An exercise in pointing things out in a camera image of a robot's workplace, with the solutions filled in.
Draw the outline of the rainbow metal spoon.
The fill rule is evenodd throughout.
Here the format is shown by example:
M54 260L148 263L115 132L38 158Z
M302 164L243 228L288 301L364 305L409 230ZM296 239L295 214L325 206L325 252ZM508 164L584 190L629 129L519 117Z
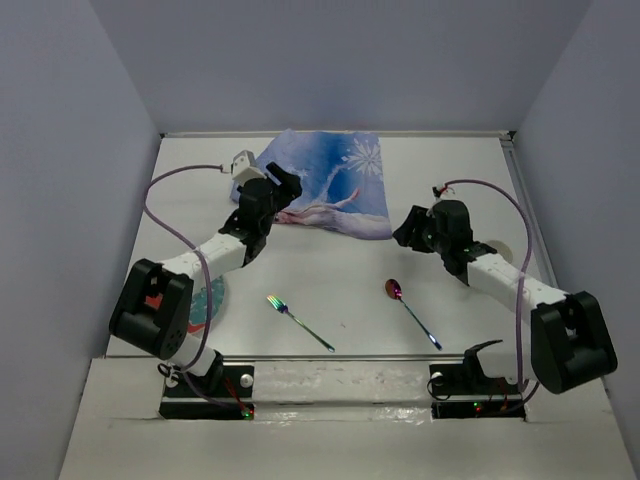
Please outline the rainbow metal spoon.
M397 300L405 308L405 310L413 318L413 320L417 323L417 325L420 327L422 332L427 336L429 341L434 345L434 347L438 351L442 351L443 347L442 347L441 343L439 342L439 340L424 325L424 323L418 318L418 316L414 313L414 311L411 309L411 307L405 302L404 297L403 297L403 291L402 291L402 288L401 288L399 282L397 280L395 280L395 279L388 279L384 284L384 288L385 288L385 292L387 293L387 295L390 298L392 298L394 300Z

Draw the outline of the rainbow metal fork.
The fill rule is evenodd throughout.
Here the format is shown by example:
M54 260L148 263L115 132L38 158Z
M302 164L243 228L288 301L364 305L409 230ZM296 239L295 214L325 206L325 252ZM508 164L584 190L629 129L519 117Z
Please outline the rainbow metal fork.
M289 309L289 306L279 297L275 295L268 295L266 297L267 301L270 305L277 310L279 313L288 316L291 320L293 320L299 327L301 327L306 333L311 335L320 345L322 345L328 352L334 353L335 348L329 342L324 340L321 336L319 336L316 332L314 332L311 328L309 328L302 320L300 320L297 316L295 316Z

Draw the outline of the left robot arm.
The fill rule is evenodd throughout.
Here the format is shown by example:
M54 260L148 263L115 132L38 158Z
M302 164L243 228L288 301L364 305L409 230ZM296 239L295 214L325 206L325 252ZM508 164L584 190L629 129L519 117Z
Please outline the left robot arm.
M205 336L189 333L193 294L241 269L261 253L276 215L302 194L299 176L274 162L264 170L248 151L232 162L237 208L205 243L172 259L141 259L130 268L109 322L112 336L176 367L185 383L209 399L224 377L223 357Z

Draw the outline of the light green mug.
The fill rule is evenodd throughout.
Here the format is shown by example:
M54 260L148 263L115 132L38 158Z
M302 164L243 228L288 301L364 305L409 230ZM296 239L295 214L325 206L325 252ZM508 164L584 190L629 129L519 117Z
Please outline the light green mug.
M513 262L513 251L506 243L499 240L486 240L485 244L495 249L497 253L500 254L507 262Z

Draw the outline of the blue Frozen placemat cloth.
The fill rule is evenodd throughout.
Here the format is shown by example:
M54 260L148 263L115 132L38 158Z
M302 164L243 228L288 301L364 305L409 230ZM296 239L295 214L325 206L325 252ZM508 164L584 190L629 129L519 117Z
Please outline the blue Frozen placemat cloth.
M301 196L276 215L276 224L319 228L360 240L391 238L376 134L288 129L256 158L262 171L271 162L298 176L302 186Z

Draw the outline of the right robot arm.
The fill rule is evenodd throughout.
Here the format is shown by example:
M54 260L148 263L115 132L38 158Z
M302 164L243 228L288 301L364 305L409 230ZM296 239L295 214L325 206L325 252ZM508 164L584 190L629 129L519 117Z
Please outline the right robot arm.
M570 294L521 272L493 246L474 239L458 200L414 205L392 237L413 251L437 254L464 285L521 315L522 366L513 376L559 395L615 372L618 358L601 306L586 291Z

